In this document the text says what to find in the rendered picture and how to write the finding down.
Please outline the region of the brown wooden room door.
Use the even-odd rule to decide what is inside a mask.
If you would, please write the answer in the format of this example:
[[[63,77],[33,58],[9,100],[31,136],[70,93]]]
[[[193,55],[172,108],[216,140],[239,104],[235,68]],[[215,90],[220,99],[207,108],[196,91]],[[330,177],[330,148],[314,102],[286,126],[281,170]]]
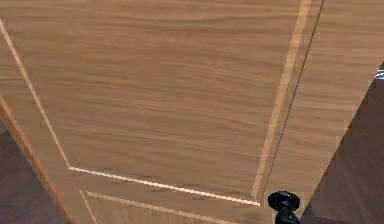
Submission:
[[[0,120],[70,224],[384,224],[384,0],[0,0]]]

